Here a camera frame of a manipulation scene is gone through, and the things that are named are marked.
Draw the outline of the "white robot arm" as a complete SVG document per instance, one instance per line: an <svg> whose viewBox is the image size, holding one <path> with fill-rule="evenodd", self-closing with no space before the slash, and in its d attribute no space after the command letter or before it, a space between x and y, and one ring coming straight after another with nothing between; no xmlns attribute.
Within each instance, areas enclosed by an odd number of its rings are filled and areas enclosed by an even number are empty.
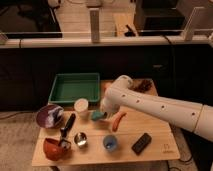
<svg viewBox="0 0 213 171"><path fill-rule="evenodd" d="M106 88L102 110L113 115L121 106L129 107L213 142L213 107L135 92L132 86L133 80L129 76L119 76Z"/></svg>

